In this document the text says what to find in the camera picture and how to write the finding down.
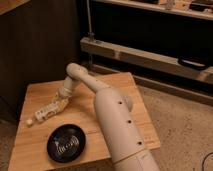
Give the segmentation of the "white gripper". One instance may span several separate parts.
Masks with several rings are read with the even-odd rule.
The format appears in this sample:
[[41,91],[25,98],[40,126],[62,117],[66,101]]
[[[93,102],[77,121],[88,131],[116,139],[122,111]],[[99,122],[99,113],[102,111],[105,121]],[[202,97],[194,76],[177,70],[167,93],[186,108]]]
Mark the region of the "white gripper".
[[69,99],[72,96],[73,91],[66,88],[66,87],[60,87],[58,89],[58,93],[55,94],[55,96],[51,99],[51,103],[56,103],[59,101],[58,104],[58,111],[61,112],[63,111],[66,106],[69,104]]

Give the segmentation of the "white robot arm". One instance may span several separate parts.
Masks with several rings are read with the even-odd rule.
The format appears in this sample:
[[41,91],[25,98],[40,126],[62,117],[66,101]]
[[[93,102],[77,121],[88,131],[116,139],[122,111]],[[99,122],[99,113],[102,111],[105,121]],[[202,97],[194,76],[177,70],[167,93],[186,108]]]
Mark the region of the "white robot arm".
[[77,81],[95,93],[94,110],[115,171],[160,171],[131,116],[131,99],[115,87],[91,76],[79,64],[70,63],[66,73],[64,84],[59,89],[62,98],[71,96]]

